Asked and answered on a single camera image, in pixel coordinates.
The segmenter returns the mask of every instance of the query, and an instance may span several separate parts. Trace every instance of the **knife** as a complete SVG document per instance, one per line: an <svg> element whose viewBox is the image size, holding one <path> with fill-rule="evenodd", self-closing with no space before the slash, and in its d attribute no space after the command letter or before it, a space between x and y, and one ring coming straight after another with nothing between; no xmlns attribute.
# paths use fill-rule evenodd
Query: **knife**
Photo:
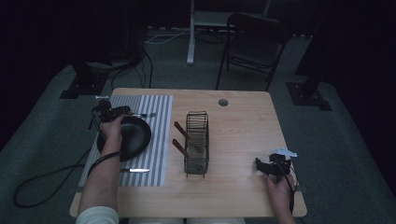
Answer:
<svg viewBox="0 0 396 224"><path fill-rule="evenodd" d="M188 158L190 156L187 150L176 139L174 139L172 143L184 155L184 157Z"/></svg>
<svg viewBox="0 0 396 224"><path fill-rule="evenodd" d="M122 173L146 173L149 169L127 169L127 168L120 168L120 172Z"/></svg>

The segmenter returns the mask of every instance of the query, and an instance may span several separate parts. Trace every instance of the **person's right hand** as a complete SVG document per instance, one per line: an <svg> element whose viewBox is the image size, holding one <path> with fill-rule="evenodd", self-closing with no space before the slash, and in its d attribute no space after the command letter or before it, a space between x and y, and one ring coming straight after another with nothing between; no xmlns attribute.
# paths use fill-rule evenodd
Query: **person's right hand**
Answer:
<svg viewBox="0 0 396 224"><path fill-rule="evenodd" d="M288 178L291 186L294 187L293 177L291 175L286 175L286 177ZM279 219L281 219L282 217L291 217L291 212L290 212L291 191L286 178L283 177L276 184L274 183L274 181L271 179L270 176L264 175L264 178L265 178L265 183L267 185L270 204L273 207L276 216Z"/></svg>

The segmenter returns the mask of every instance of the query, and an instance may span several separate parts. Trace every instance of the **black wire rack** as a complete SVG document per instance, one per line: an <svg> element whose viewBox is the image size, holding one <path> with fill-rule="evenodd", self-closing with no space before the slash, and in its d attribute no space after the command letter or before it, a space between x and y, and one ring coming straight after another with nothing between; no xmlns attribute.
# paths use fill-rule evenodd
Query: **black wire rack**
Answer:
<svg viewBox="0 0 396 224"><path fill-rule="evenodd" d="M185 148L189 157L184 158L184 171L186 175L203 175L207 172L209 164L209 119L205 111L191 111L187 115L187 133L191 142L185 141Z"/></svg>

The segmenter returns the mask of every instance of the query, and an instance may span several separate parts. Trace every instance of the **wooden table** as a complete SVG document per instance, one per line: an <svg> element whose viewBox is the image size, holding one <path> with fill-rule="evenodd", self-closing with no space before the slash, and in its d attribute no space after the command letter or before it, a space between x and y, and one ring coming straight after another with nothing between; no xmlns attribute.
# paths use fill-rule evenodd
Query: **wooden table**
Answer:
<svg viewBox="0 0 396 224"><path fill-rule="evenodd" d="M271 96L264 91L193 91L115 89L119 95L173 95L171 122L185 127L190 111L204 110L209 117L209 166L201 175L186 177L183 155L172 145L181 133L172 125L165 182L161 187L120 187L121 217L272 217L262 173L254 160L285 147ZM226 99L227 106L219 100ZM77 215L80 193L70 214ZM295 194L293 215L306 214L303 195Z"/></svg>

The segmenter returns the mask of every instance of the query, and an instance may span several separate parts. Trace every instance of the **metal chair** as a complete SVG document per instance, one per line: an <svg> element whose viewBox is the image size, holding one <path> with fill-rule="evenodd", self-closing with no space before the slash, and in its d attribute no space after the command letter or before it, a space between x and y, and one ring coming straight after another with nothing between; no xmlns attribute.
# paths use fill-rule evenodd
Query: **metal chair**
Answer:
<svg viewBox="0 0 396 224"><path fill-rule="evenodd" d="M231 36L231 30L235 31L234 36ZM268 74L265 87L268 91L280 56L291 37L291 30L280 21L244 13L232 14L227 20L227 42L221 58L216 90L227 57L227 70L230 64L234 64Z"/></svg>

